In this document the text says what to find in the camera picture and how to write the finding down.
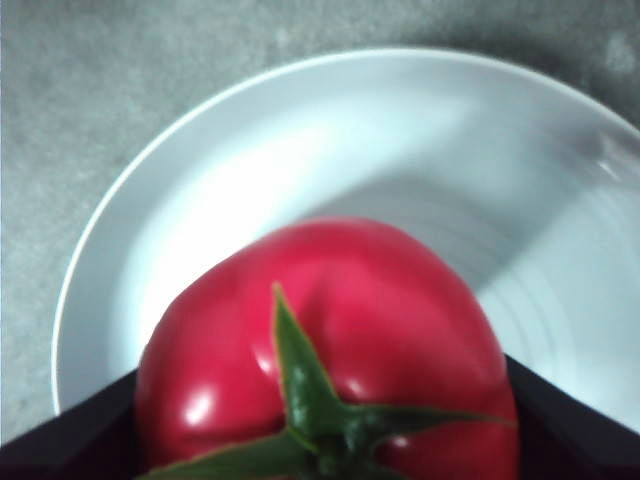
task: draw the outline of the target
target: red tomato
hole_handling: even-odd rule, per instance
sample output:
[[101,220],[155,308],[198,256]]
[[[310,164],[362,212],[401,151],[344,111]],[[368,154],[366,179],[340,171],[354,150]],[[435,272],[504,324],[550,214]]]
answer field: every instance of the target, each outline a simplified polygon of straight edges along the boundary
[[[283,427],[274,282],[343,400],[516,419],[500,346],[462,280],[394,227],[327,218],[262,238],[168,308],[138,373],[147,467]],[[518,444],[517,428],[461,422],[396,437],[377,457],[416,480],[515,479]]]

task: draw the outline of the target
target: green calyx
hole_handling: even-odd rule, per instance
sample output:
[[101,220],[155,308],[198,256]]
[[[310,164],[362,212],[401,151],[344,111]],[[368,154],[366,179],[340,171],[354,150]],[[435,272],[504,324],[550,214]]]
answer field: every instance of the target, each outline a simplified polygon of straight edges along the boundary
[[406,477],[374,458],[376,448],[394,435],[457,421],[513,425],[470,412],[343,402],[279,285],[274,294],[274,336],[286,405],[284,430],[153,470],[138,480],[402,480]]

